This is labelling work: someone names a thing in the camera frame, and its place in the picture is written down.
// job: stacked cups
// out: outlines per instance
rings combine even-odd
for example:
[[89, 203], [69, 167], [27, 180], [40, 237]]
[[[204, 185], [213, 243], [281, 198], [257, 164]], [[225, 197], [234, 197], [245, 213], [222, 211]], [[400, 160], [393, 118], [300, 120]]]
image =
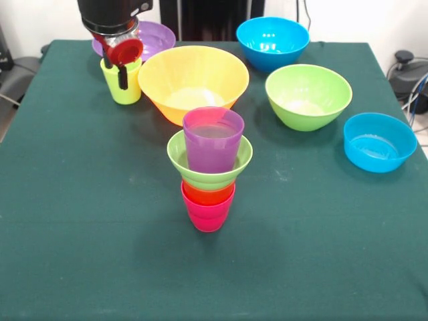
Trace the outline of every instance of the stacked cups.
[[182, 174], [187, 212], [199, 231], [217, 231], [226, 221], [236, 177], [253, 154], [243, 129], [242, 117], [232, 110], [196, 108], [168, 143], [169, 157]]

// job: cup rim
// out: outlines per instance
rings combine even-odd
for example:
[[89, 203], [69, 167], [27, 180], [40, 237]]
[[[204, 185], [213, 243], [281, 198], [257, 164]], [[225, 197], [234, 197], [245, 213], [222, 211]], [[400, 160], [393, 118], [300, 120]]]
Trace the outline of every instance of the cup rim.
[[234, 196], [235, 196], [235, 191], [236, 191], [236, 184], [235, 184], [235, 182], [233, 183], [233, 190], [232, 190], [232, 194], [230, 194], [230, 196], [226, 199], [226, 200], [224, 200], [223, 202], [221, 202], [221, 203], [218, 203], [218, 204], [214, 204], [214, 205], [200, 205], [200, 204], [198, 204], [198, 203], [195, 203], [194, 201], [192, 201], [190, 198], [188, 198], [187, 197], [187, 195], [186, 195], [186, 193], [185, 193], [185, 190], [184, 190], [184, 186], [183, 186], [184, 184], [183, 184], [183, 180], [181, 180], [181, 184], [180, 184], [180, 186], [181, 186], [181, 195], [183, 196], [183, 198], [186, 200], [186, 201], [188, 201], [190, 204], [192, 204], [192, 205], [196, 205], [196, 206], [198, 206], [199, 208], [204, 208], [204, 209], [212, 209], [212, 208], [215, 208], [215, 207], [220, 207], [220, 206], [222, 206], [222, 205], [225, 205], [226, 203], [228, 203], [228, 202], [230, 202], [230, 200], [232, 200], [232, 198], [234, 198]]
[[[135, 72], [136, 70], [139, 70], [141, 68], [141, 65], [142, 65], [141, 57], [139, 57], [134, 62], [130, 62], [129, 64], [126, 64], [125, 66], [134, 65], [134, 64], [135, 64], [135, 66], [132, 66], [132, 68], [129, 70], [126, 69], [126, 72]], [[119, 72], [119, 69], [115, 65], [113, 65], [112, 68], [108, 69], [104, 63], [104, 58], [101, 58], [101, 60], [100, 60], [100, 67], [101, 67], [103, 72], [106, 72], [107, 74], [110, 74], [110, 75], [116, 75]]]
[[242, 171], [242, 169], [244, 169], [249, 164], [250, 160], [253, 158], [253, 146], [251, 145], [251, 143], [248, 140], [248, 138], [245, 137], [244, 135], [242, 135], [242, 137], [241, 137], [241, 143], [244, 141], [245, 144], [248, 145], [248, 147], [249, 147], [249, 157], [248, 157], [248, 159], [244, 163], [241, 164], [241, 166], [237, 167], [236, 169], [232, 169], [231, 171], [224, 172], [224, 173], [200, 173], [200, 172], [192, 171], [191, 169], [183, 167], [178, 162], [176, 162], [175, 159], [171, 156], [171, 154], [169, 152], [170, 145], [171, 145], [172, 141], [175, 139], [176, 136], [178, 136], [180, 134], [182, 134], [183, 137], [184, 137], [184, 130], [183, 129], [179, 130], [178, 132], [176, 132], [175, 134], [173, 134], [171, 136], [171, 138], [169, 139], [168, 144], [167, 144], [167, 154], [168, 154], [168, 157], [169, 157], [170, 161], [174, 164], [174, 166], [180, 168], [181, 171], [185, 171], [188, 174], [203, 175], [205, 177], [217, 177], [217, 178], [222, 177], [222, 176], [228, 176], [228, 175], [230, 175], [232, 173], [238, 173], [239, 171]]
[[182, 178], [182, 181], [183, 181], [183, 184], [186, 184], [186, 185], [190, 186], [190, 187], [191, 187], [192, 189], [194, 189], [195, 191], [198, 191], [198, 192], [204, 192], [204, 193], [209, 193], [209, 194], [211, 194], [211, 193], [217, 193], [217, 192], [219, 192], [219, 191], [224, 191], [225, 189], [229, 188], [231, 185], [236, 184], [236, 179], [234, 179], [234, 180], [232, 181], [232, 183], [230, 183], [230, 184], [228, 184], [228, 185], [226, 185], [226, 186], [224, 186], [224, 187], [222, 187], [222, 188], [220, 188], [220, 189], [213, 189], [212, 191], [208, 191], [208, 190], [200, 189], [200, 188], [198, 188], [198, 187], [193, 186], [192, 184], [190, 184], [190, 182], [188, 182], [188, 181], [187, 181], [186, 179], [184, 179], [184, 178]]
[[[191, 113], [193, 113], [195, 111], [198, 112], [198, 111], [201, 111], [201, 110], [220, 109], [220, 108], [224, 109], [225, 113], [230, 113], [230, 114], [236, 116], [236, 119], [238, 119], [238, 121], [239, 121], [239, 130], [235, 134], [233, 134], [231, 136], [228, 136], [228, 137], [223, 137], [223, 138], [209, 138], [209, 137], [204, 137], [204, 136], [201, 136], [201, 135], [198, 135], [198, 134], [195, 134], [195, 133], [191, 132], [190, 129], [189, 129], [189, 127], [186, 125], [186, 119], [187, 119], [187, 117], [189, 117], [189, 115]], [[189, 138], [190, 140], [193, 140], [192, 138], [198, 138], [198, 139], [203, 139], [203, 140], [216, 140], [216, 141], [221, 141], [221, 142], [223, 142], [225, 140], [233, 140], [233, 141], [235, 141], [236, 138], [239, 138], [240, 136], [242, 136], [244, 128], [245, 128], [245, 121], [244, 121], [244, 119], [242, 118], [241, 115], [239, 115], [236, 111], [234, 111], [232, 109], [228, 109], [228, 108], [224, 108], [224, 107], [220, 107], [220, 106], [198, 107], [198, 108], [195, 108], [195, 109], [192, 109], [192, 110], [188, 111], [185, 114], [185, 116], [183, 117], [183, 130], [185, 132], [186, 137]]]
[[[292, 111], [292, 110], [289, 110], [287, 108], [284, 108], [281, 104], [279, 104], [278, 102], [276, 102], [275, 99], [272, 98], [272, 95], [270, 95], [270, 90], [268, 89], [269, 88], [268, 87], [268, 82], [273, 77], [274, 74], [276, 74], [278, 72], [281, 72], [282, 70], [292, 69], [292, 68], [300, 68], [300, 67], [309, 67], [309, 68], [321, 69], [321, 70], [329, 72], [330, 74], [333, 74], [336, 77], [338, 77], [339, 79], [341, 79], [346, 84], [346, 87], [349, 89], [349, 99], [348, 99], [348, 101], [344, 104], [343, 107], [338, 108], [338, 109], [336, 109], [333, 112], [324, 113], [322, 115], [306, 114], [306, 113], [296, 112], [296, 111]], [[317, 117], [324, 117], [324, 116], [331, 116], [331, 115], [337, 114], [338, 112], [342, 112], [346, 107], [349, 106], [350, 102], [352, 101], [353, 95], [354, 95], [354, 93], [352, 91], [351, 85], [349, 84], [348, 80], [345, 79], [344, 76], [340, 75], [338, 72], [335, 72], [334, 70], [331, 70], [331, 69], [329, 69], [327, 67], [313, 65], [313, 64], [294, 64], [294, 65], [288, 65], [288, 66], [284, 66], [284, 67], [278, 68], [277, 70], [273, 71], [266, 78], [266, 81], [265, 81], [265, 91], [266, 91], [266, 94], [267, 94], [268, 98], [272, 102], [274, 102], [281, 110], [285, 110], [286, 112], [289, 112], [289, 113], [295, 114], [295, 115], [299, 115], [299, 116], [307, 116], [307, 117], [315, 117], [315, 118], [317, 118]]]

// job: bowl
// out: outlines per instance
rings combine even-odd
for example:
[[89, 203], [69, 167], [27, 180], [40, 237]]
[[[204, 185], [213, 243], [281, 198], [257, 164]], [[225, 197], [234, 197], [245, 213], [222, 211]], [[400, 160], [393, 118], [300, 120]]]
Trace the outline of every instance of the bowl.
[[248, 61], [263, 72], [294, 63], [309, 44], [308, 30], [279, 17], [258, 17], [243, 22], [236, 31]]
[[[145, 62], [157, 53], [175, 46], [175, 34], [167, 26], [151, 21], [138, 23], [138, 37], [143, 49], [141, 59]], [[102, 57], [102, 46], [97, 39], [92, 40], [92, 49]]]
[[353, 116], [346, 121], [343, 132], [348, 159], [373, 173], [397, 169], [417, 148], [410, 126], [386, 114], [367, 112]]
[[326, 126], [352, 100], [352, 88], [341, 75], [315, 65], [282, 67], [267, 77], [265, 88], [276, 116], [303, 132]]
[[249, 140], [242, 136], [235, 166], [232, 171], [215, 174], [199, 173], [189, 169], [185, 133], [183, 130], [175, 133], [168, 141], [167, 153], [174, 167], [180, 172], [183, 180], [198, 189], [215, 191], [231, 184], [242, 173], [253, 157], [253, 147]]
[[235, 189], [235, 181], [223, 187], [222, 189], [216, 189], [214, 191], [204, 191], [203, 189], [198, 189], [197, 187], [192, 186], [185, 180], [183, 180], [183, 190], [186, 194], [186, 197], [192, 202], [200, 205], [216, 205], [224, 202], [232, 194]]
[[172, 123], [182, 126], [195, 108], [230, 109], [245, 92], [249, 73], [231, 53], [204, 45], [186, 45], [158, 53], [138, 74], [141, 90]]

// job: green bowl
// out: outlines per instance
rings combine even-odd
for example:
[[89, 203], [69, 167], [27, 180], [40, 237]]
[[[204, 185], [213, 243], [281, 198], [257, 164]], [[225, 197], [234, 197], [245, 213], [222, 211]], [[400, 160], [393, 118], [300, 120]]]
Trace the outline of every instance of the green bowl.
[[189, 169], [185, 133], [183, 130], [174, 134], [168, 141], [167, 153], [174, 167], [180, 172], [186, 182], [198, 189], [214, 191], [226, 187], [241, 174], [253, 157], [253, 147], [243, 135], [233, 170], [217, 174], [199, 173]]
[[352, 100], [350, 84], [328, 68], [290, 65], [272, 72], [265, 84], [276, 116], [302, 132], [332, 122]]

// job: pink cup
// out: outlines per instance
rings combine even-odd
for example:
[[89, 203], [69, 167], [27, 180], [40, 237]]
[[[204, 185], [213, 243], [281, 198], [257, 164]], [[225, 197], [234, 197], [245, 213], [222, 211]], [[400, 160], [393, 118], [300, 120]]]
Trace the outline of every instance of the pink cup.
[[210, 233], [219, 230], [226, 221], [230, 205], [232, 205], [233, 197], [235, 196], [235, 186], [233, 186], [232, 194], [228, 199], [222, 203], [210, 206], [192, 202], [186, 196], [183, 182], [181, 182], [181, 194], [183, 195], [187, 213], [193, 225], [201, 232]]

